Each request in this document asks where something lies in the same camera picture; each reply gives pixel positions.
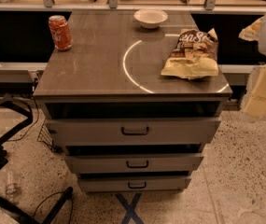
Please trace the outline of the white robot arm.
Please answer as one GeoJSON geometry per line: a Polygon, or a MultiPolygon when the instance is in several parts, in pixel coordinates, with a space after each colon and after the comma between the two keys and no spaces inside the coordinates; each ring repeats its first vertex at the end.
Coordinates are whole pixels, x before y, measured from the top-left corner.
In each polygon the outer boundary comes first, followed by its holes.
{"type": "MultiPolygon", "coordinates": [[[[257,41],[259,53],[266,56],[266,14],[239,34],[247,41],[257,41]]],[[[241,112],[248,120],[260,119],[266,113],[266,64],[253,67],[241,102],[241,112]]]]}

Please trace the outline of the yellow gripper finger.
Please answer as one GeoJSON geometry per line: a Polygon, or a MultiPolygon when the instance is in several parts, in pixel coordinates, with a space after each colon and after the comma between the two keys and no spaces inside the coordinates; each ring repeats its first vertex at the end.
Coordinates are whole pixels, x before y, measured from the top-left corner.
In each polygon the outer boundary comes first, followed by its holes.
{"type": "Polygon", "coordinates": [[[239,37],[245,41],[258,41],[262,21],[263,17],[260,17],[254,22],[252,22],[240,32],[239,37]]]}
{"type": "Polygon", "coordinates": [[[242,100],[242,112],[252,119],[266,113],[266,64],[253,67],[242,100]]]}

